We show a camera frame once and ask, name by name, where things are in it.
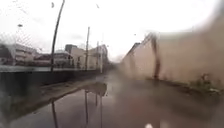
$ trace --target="windshield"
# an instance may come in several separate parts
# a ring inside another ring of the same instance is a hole
[[[0,127],[223,127],[221,0],[0,1]]]

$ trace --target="utility pole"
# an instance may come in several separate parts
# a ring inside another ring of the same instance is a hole
[[[96,55],[97,55],[97,57],[96,57],[96,69],[98,69],[99,68],[99,41],[97,41],[97,46],[96,46]]]
[[[88,70],[88,56],[89,56],[89,32],[90,32],[90,27],[88,27],[88,32],[87,32],[87,40],[86,40],[86,60],[85,60],[85,70]]]
[[[100,48],[100,73],[103,73],[103,49]]]
[[[53,43],[52,43],[52,48],[51,48],[51,72],[53,72],[53,68],[54,68],[54,48],[55,48],[55,43],[56,43],[56,38],[57,38],[57,33],[58,33],[58,26],[60,23],[61,13],[62,13],[64,4],[65,4],[65,0],[62,1],[61,8],[60,8],[60,11],[58,14],[57,23],[56,23],[55,30],[54,30]]]
[[[85,60],[85,71],[88,69],[88,55],[89,55],[89,32],[90,32],[90,27],[88,27],[88,32],[87,32],[87,40],[86,40],[86,60]],[[85,96],[85,111],[86,111],[86,124],[89,122],[89,114],[88,114],[88,102],[87,102],[87,90],[84,92]]]

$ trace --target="pole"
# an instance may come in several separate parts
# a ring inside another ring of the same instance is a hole
[[[56,23],[55,30],[54,30],[54,37],[53,37],[52,48],[51,48],[51,72],[53,72],[53,68],[54,68],[54,48],[55,48],[55,43],[56,43],[56,38],[57,38],[57,33],[58,33],[58,26],[60,23],[61,13],[62,13],[64,4],[65,4],[65,0],[62,1],[61,8],[60,8],[60,11],[58,14],[57,23]]]
[[[88,32],[87,32],[87,40],[86,40],[86,60],[85,60],[85,70],[88,70],[88,56],[89,56],[89,32],[90,32],[90,27],[88,27]]]
[[[58,128],[58,120],[57,120],[57,114],[56,114],[56,111],[55,111],[54,101],[51,102],[51,107],[52,107],[54,125],[55,125],[55,128]]]
[[[100,73],[103,73],[103,50],[100,48]]]
[[[95,94],[95,100],[96,100],[96,106],[97,106],[97,104],[98,104],[98,99],[97,99],[98,97],[97,97],[97,94]]]
[[[96,46],[96,54],[97,54],[97,57],[96,57],[96,69],[99,68],[99,41],[97,41],[97,46]]]
[[[103,127],[103,103],[102,96],[100,96],[100,128]]]

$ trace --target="puddle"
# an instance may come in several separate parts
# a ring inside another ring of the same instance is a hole
[[[106,91],[105,83],[96,82],[56,101],[33,106],[25,111],[9,111],[7,116],[17,115],[17,118],[2,124],[6,127],[10,125],[11,128],[81,127],[86,124],[86,113],[91,116],[97,107],[96,102],[100,102],[99,98],[105,96]]]

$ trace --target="sky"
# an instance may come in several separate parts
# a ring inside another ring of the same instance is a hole
[[[221,0],[65,0],[56,50],[106,44],[118,61],[149,32],[183,32],[212,19]],[[1,0],[0,40],[50,52],[62,0]]]

